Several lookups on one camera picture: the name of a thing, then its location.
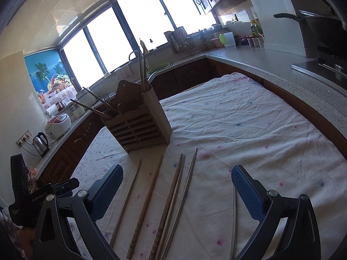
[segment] wall socket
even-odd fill
[[[31,131],[28,129],[21,137],[18,141],[16,141],[16,144],[18,145],[19,148],[22,147],[22,145],[26,142],[27,139],[30,138],[30,136],[32,136]]]

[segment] white speckled countertop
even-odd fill
[[[347,138],[347,98],[325,83],[291,68],[293,63],[313,60],[310,58],[249,46],[236,49],[220,48],[177,60],[171,67],[152,75],[149,81],[151,82],[155,76],[203,58],[243,69],[277,85],[319,112]],[[70,130],[51,146],[51,150],[35,166],[38,172],[33,180],[38,179],[54,154],[90,113],[91,111],[87,111],[74,121]]]

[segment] kettle handle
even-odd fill
[[[47,139],[47,137],[46,137],[46,135],[43,133],[43,132],[39,132],[38,133],[38,137],[41,137],[41,136],[43,136],[44,137],[44,139],[45,139],[45,141],[46,141],[46,144],[47,144],[47,147],[48,147],[48,139]]]

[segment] cloth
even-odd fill
[[[172,127],[169,146],[127,154],[103,128],[73,173],[88,189],[112,164],[124,169],[123,182],[105,216],[97,221],[109,242],[131,180],[142,160],[114,245],[125,259],[154,169],[159,176],[133,258],[147,259],[157,232],[179,156],[186,157],[176,208],[197,146],[188,195],[166,259],[228,259],[233,184],[230,172],[241,164],[267,190],[284,197],[307,194],[318,221],[322,259],[335,251],[347,231],[347,162],[336,147],[284,100],[248,77],[233,73],[161,101]],[[82,241],[71,222],[72,231]],[[258,225],[238,200],[238,254]],[[282,220],[266,257],[280,239]],[[81,248],[88,257],[85,248]]]

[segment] electric kettle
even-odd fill
[[[49,147],[48,147],[48,139],[46,137],[46,135],[42,132],[39,132],[34,138],[33,138],[33,147],[36,149],[36,151],[38,152],[38,154],[41,157],[44,157],[46,155],[46,153],[48,153],[49,151]]]

